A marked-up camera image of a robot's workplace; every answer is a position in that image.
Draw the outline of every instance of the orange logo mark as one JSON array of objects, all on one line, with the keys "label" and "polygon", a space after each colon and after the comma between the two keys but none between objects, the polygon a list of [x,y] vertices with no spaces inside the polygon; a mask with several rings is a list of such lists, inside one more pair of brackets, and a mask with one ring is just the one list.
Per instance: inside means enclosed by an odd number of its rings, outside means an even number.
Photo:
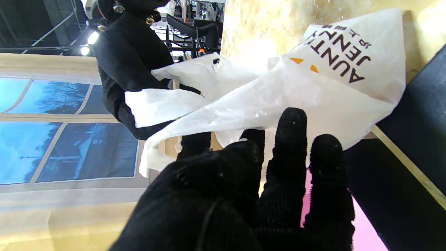
[{"label": "orange logo mark", "polygon": [[[290,58],[290,59],[293,60],[296,64],[300,64],[304,61],[303,59],[298,59],[298,58]],[[311,65],[310,70],[319,73],[318,69],[314,65]]]}]

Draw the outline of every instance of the black jacket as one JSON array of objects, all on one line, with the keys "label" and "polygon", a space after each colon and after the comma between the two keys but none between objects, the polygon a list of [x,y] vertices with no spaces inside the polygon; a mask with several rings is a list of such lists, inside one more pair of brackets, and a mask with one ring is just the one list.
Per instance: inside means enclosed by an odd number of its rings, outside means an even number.
[{"label": "black jacket", "polygon": [[93,52],[98,60],[105,107],[135,137],[146,140],[170,123],[136,128],[131,109],[125,104],[126,91],[167,89],[169,80],[158,81],[150,71],[173,64],[164,42],[144,20],[124,13],[101,33]]}]

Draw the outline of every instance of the ceiling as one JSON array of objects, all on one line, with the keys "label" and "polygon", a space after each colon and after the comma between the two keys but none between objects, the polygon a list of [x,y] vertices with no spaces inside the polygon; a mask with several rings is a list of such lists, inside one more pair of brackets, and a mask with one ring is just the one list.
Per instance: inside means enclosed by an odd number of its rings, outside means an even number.
[{"label": "ceiling", "polygon": [[[29,47],[53,27],[62,25],[35,46],[83,45],[91,31],[80,0],[0,0],[0,47]],[[23,49],[2,50],[22,53]],[[27,54],[80,55],[79,50],[29,50]]]}]

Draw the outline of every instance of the window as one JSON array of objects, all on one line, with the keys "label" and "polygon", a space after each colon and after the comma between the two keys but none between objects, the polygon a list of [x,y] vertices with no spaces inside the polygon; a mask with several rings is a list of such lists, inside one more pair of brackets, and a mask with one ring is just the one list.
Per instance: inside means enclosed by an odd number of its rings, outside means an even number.
[{"label": "window", "polygon": [[74,114],[89,84],[33,81],[20,103],[7,113]]},{"label": "window", "polygon": [[122,124],[68,124],[37,182],[133,177],[137,146]]},{"label": "window", "polygon": [[0,122],[0,184],[28,183],[60,125]]},{"label": "window", "polygon": [[0,79],[0,91],[0,188],[139,175],[139,142],[104,107],[101,86]]},{"label": "window", "polygon": [[0,112],[14,105],[28,82],[29,79],[0,79]]},{"label": "window", "polygon": [[102,102],[102,86],[95,85],[91,91],[90,98],[80,114],[110,114]]}]

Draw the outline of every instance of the black surface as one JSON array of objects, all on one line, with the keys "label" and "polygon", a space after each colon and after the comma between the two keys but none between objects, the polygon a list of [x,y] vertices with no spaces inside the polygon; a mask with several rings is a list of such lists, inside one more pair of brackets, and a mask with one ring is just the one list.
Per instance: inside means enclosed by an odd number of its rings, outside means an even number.
[{"label": "black surface", "polygon": [[378,127],[446,194],[446,46]]},{"label": "black surface", "polygon": [[344,153],[350,190],[389,250],[446,250],[446,211],[379,139]]}]

